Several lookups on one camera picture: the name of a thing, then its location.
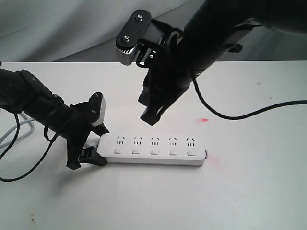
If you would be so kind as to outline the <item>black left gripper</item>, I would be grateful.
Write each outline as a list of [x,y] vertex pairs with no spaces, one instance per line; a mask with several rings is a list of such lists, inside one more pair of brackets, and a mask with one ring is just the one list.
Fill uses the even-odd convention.
[[104,123],[92,126],[87,119],[87,106],[88,102],[71,105],[72,117],[64,125],[63,137],[67,141],[66,166],[72,170],[80,168],[83,163],[96,166],[107,165],[107,160],[97,153],[95,147],[84,147],[91,132],[100,137],[109,133]]

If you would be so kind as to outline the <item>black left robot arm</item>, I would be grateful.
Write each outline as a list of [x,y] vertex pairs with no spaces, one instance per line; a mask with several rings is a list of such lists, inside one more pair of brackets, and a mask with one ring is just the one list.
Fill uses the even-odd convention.
[[86,102],[66,105],[32,73],[1,69],[0,106],[10,113],[24,112],[43,124],[45,137],[52,130],[66,139],[68,168],[78,169],[82,163],[107,164],[93,147],[84,147],[91,132],[98,136],[108,133],[103,123],[106,101],[102,93],[95,92]]

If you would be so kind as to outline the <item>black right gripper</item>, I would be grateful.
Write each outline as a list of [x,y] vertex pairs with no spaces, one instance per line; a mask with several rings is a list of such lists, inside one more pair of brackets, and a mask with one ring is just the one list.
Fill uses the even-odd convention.
[[137,42],[139,55],[136,64],[148,69],[142,85],[139,102],[146,106],[141,120],[155,125],[162,114],[180,97],[167,95],[174,90],[176,75],[183,73],[178,45],[183,31],[158,20],[151,20],[145,33]]

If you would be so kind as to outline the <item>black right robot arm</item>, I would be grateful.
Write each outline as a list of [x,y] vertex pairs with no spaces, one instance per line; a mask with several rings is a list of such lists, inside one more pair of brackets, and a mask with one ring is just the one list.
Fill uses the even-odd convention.
[[141,119],[156,124],[196,78],[226,52],[240,52],[239,41],[253,28],[305,34],[304,0],[207,0],[183,30],[168,27],[160,42],[142,40],[150,48],[148,73],[139,102]]

